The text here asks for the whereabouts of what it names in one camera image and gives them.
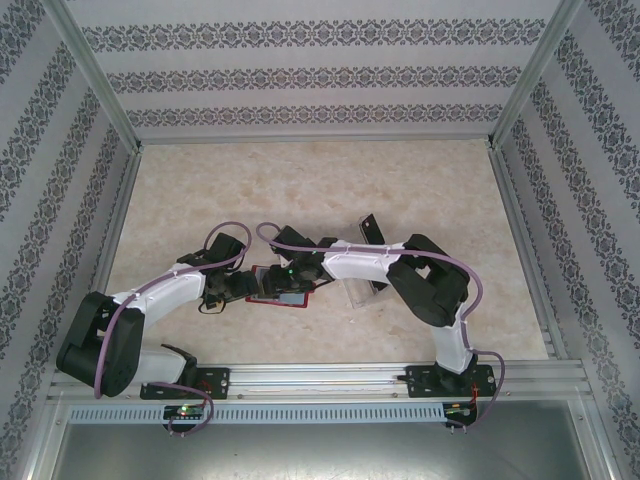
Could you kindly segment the red leather card holder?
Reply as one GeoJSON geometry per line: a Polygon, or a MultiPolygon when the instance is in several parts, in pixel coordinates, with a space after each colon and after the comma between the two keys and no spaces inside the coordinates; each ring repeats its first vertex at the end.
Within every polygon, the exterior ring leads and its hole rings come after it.
{"type": "Polygon", "coordinates": [[[245,301],[247,303],[272,305],[288,308],[300,308],[304,309],[308,306],[310,292],[291,291],[285,290],[285,292],[279,296],[264,296],[263,295],[263,280],[262,276],[264,271],[270,266],[253,265],[251,271],[256,272],[258,279],[258,294],[252,297],[247,297],[245,301]]]}

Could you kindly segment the clear acrylic card stand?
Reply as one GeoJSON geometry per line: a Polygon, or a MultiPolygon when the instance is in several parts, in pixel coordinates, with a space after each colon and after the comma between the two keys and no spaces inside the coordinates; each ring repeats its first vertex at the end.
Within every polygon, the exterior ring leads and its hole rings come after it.
{"type": "MultiPolygon", "coordinates": [[[[344,230],[343,239],[350,243],[366,244],[359,231],[358,221],[350,224],[344,230]]],[[[373,295],[371,291],[371,287],[369,285],[369,280],[346,279],[346,280],[343,280],[343,285],[346,289],[347,295],[354,309],[367,307],[369,305],[377,303],[389,291],[389,286],[388,286],[384,291],[382,291],[378,295],[373,295]]]]}

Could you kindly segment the aluminium thin edge strip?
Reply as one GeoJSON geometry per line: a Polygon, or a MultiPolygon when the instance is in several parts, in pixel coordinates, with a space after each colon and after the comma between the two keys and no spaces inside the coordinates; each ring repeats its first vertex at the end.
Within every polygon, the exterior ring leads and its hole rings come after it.
{"type": "Polygon", "coordinates": [[[482,141],[489,145],[488,136],[472,135],[319,135],[319,136],[227,136],[227,137],[167,137],[143,139],[141,145],[183,146],[183,145],[235,145],[235,144],[275,144],[275,143],[358,143],[358,142],[415,142],[415,141],[482,141]]]}

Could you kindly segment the grey metal panel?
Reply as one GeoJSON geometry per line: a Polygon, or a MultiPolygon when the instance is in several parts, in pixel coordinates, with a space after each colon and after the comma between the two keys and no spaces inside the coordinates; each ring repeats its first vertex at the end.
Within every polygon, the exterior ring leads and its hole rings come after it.
{"type": "Polygon", "coordinates": [[[591,480],[575,440],[532,428],[220,425],[185,439],[158,426],[73,425],[54,480],[591,480]]]}

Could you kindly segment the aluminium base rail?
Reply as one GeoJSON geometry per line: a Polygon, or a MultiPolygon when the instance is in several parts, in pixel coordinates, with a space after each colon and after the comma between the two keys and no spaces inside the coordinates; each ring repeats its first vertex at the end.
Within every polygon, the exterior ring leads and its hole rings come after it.
{"type": "MultiPolygon", "coordinates": [[[[402,363],[231,365],[229,402],[367,402],[409,399],[402,363]]],[[[500,400],[573,400],[593,389],[578,360],[509,361],[500,400]]]]}

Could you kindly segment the aluminium side rail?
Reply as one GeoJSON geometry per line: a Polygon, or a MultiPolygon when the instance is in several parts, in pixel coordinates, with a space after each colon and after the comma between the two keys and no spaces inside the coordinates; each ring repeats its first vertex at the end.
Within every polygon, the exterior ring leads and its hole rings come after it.
{"type": "Polygon", "coordinates": [[[488,147],[487,152],[548,355],[553,359],[568,360],[570,355],[565,348],[552,302],[539,271],[525,218],[503,156],[491,146],[488,147]]]}
{"type": "Polygon", "coordinates": [[[128,208],[138,154],[118,154],[96,163],[76,215],[64,252],[57,285],[59,286],[58,345],[56,367],[60,368],[66,351],[73,346],[67,338],[83,299],[106,285],[115,248],[128,208]]]}

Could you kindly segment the aluminium frame post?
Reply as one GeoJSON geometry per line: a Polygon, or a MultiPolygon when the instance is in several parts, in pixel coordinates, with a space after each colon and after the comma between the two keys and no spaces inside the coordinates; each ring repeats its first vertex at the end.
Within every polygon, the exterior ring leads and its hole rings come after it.
{"type": "Polygon", "coordinates": [[[529,95],[583,3],[584,0],[559,0],[557,8],[516,82],[513,92],[505,103],[495,127],[488,136],[487,146],[489,149],[496,150],[504,143],[529,95]]]}
{"type": "Polygon", "coordinates": [[[141,140],[65,0],[40,0],[121,140],[138,153],[141,140]]]}

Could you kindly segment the aluminium frame bar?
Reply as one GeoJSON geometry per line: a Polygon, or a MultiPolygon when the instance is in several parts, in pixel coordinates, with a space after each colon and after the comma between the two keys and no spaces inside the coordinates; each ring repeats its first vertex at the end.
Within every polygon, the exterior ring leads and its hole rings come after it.
{"type": "Polygon", "coordinates": [[[52,480],[65,436],[69,407],[61,399],[45,404],[19,480],[52,480]]]}
{"type": "Polygon", "coordinates": [[[590,480],[621,480],[596,402],[578,398],[567,405],[590,480]]]}

